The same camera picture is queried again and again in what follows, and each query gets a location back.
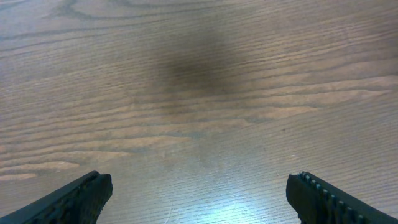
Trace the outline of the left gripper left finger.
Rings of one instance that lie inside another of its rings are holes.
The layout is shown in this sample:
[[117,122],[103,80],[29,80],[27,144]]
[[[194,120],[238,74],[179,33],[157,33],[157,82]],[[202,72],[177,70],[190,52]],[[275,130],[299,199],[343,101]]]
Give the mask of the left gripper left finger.
[[1,224],[96,224],[112,194],[111,175],[91,171],[1,217]]

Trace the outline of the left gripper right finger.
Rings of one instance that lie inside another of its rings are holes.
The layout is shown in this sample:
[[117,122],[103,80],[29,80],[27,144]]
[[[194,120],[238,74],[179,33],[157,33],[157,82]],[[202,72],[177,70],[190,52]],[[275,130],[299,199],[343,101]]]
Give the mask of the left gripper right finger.
[[309,172],[290,174],[286,198],[305,224],[397,224],[397,219]]

